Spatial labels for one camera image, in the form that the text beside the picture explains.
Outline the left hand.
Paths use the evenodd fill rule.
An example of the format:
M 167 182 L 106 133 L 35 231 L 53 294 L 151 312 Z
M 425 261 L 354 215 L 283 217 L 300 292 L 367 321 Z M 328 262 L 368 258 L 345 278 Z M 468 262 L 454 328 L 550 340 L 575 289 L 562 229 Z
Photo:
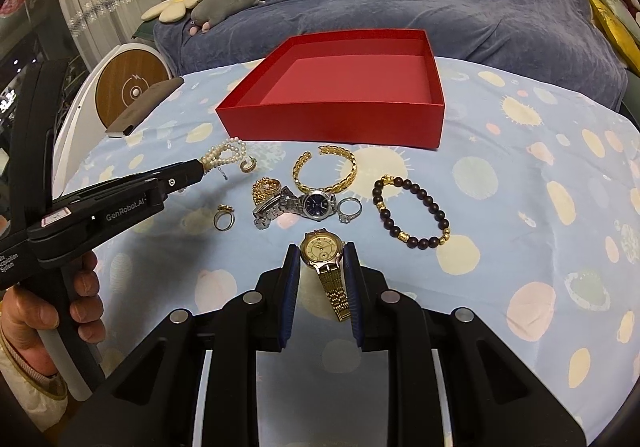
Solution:
M 89 344 L 99 344 L 106 334 L 96 266 L 96 254 L 88 252 L 82 256 L 81 266 L 73 277 L 73 286 L 79 299 L 70 303 L 70 317 L 79 325 L 79 336 Z M 6 291 L 1 308 L 3 335 L 17 356 L 44 377 L 53 377 L 58 370 L 44 348 L 38 331 L 55 330 L 59 322 L 56 309 L 32 292 L 21 287 Z

